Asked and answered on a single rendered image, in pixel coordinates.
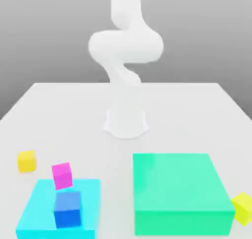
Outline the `large cyan box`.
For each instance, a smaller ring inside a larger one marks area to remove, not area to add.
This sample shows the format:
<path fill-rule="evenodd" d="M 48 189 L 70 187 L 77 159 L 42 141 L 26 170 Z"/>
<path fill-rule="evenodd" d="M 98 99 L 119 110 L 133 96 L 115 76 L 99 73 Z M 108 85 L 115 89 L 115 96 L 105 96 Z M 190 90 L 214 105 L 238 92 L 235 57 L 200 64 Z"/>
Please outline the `large cyan box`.
<path fill-rule="evenodd" d="M 57 229 L 54 204 L 57 192 L 80 191 L 81 226 Z M 73 186 L 56 190 L 53 180 L 39 179 L 16 227 L 18 239 L 96 239 L 101 202 L 98 179 L 75 179 Z"/>

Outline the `small lime yellow cube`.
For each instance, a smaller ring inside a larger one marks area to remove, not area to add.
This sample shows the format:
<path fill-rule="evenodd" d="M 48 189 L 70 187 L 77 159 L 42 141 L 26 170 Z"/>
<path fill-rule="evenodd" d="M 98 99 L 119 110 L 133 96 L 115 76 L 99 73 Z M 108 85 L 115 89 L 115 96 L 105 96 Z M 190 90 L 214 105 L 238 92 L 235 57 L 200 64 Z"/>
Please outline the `small lime yellow cube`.
<path fill-rule="evenodd" d="M 235 208 L 234 218 L 242 225 L 246 226 L 252 222 L 252 197 L 245 192 L 240 193 L 238 196 L 231 200 Z"/>

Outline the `small blue cube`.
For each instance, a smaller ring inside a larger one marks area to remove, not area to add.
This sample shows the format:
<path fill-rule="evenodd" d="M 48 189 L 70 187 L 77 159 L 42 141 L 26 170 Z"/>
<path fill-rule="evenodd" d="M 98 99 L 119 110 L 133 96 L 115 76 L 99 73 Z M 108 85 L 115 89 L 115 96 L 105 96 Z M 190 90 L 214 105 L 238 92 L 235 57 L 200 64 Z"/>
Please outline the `small blue cube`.
<path fill-rule="evenodd" d="M 80 191 L 57 192 L 54 217 L 57 229 L 81 226 Z"/>

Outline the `large green box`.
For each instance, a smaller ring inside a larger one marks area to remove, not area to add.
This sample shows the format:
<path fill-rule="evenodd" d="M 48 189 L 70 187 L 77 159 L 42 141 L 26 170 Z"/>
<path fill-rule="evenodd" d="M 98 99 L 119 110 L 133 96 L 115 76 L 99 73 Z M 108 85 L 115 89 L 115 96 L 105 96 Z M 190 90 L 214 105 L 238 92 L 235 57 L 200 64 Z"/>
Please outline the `large green box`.
<path fill-rule="evenodd" d="M 137 236 L 227 236 L 235 209 L 206 153 L 133 155 Z"/>

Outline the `small magenta cube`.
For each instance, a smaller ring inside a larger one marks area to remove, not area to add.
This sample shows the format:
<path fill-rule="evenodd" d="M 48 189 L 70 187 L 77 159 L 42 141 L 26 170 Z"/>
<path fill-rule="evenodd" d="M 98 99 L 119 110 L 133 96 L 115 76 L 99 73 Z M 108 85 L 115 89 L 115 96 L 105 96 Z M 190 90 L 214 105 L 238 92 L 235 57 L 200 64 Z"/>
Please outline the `small magenta cube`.
<path fill-rule="evenodd" d="M 69 162 L 52 165 L 52 173 L 56 190 L 73 186 L 72 172 Z"/>

